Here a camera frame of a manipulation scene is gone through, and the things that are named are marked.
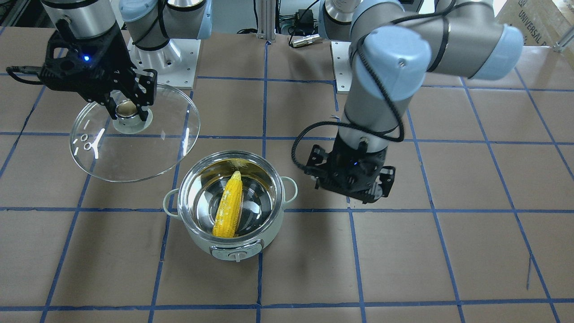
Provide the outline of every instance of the glass lid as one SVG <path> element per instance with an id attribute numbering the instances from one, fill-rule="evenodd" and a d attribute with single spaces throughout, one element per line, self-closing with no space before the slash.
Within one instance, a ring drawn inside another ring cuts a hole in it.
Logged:
<path id="1" fill-rule="evenodd" d="M 89 103 L 74 122 L 70 150 L 88 174 L 109 182 L 137 182 L 167 172 L 191 150 L 199 134 L 199 113 L 190 97 L 157 85 L 146 121 L 120 91 L 113 91 L 117 120 L 106 108 Z"/>

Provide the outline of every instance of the stainless steel pot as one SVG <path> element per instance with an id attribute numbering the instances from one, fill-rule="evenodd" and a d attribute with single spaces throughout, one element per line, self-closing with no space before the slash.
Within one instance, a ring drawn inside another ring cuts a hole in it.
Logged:
<path id="1" fill-rule="evenodd" d="M 237 236 L 220 238 L 211 234 L 225 184 L 239 170 L 243 181 L 243 202 Z M 283 181 L 295 192 L 285 199 Z M 191 239 L 203 251 L 222 260 L 252 257 L 267 247 L 279 232 L 285 207 L 297 197 L 297 184 L 279 176 L 263 157 L 243 151 L 224 151 L 201 159 L 184 177 L 181 187 L 167 193 L 164 211 L 182 220 Z M 177 213 L 168 210 L 169 198 L 177 195 Z"/>

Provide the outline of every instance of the cardboard box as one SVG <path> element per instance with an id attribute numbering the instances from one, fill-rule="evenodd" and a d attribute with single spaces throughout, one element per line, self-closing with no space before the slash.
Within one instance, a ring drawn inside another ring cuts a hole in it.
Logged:
<path id="1" fill-rule="evenodd" d="M 524 45 L 552 47 L 574 25 L 574 0 L 508 0 L 497 21 L 520 29 Z M 574 68 L 573 41 L 562 54 Z"/>

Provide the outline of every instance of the cable connector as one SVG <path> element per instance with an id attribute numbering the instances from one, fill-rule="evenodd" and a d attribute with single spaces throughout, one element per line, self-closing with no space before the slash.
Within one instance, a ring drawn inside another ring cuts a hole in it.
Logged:
<path id="1" fill-rule="evenodd" d="M 319 34 L 312 34 L 312 35 L 300 38 L 298 40 L 294 40 L 293 41 L 293 48 L 309 46 L 309 45 L 313 45 L 316 43 L 320 43 L 321 41 L 323 41 L 323 38 L 321 36 L 319 36 Z"/>

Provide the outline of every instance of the yellow corn cob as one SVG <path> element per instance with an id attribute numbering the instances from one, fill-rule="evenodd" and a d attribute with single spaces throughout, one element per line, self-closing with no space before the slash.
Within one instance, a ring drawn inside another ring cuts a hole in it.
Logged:
<path id="1" fill-rule="evenodd" d="M 239 225 L 239 216 L 241 215 L 241 201 L 243 199 L 243 182 L 241 182 L 241 173 L 235 171 L 231 179 L 225 185 L 217 215 L 215 216 L 215 225 L 213 235 L 221 238 L 233 238 Z"/>

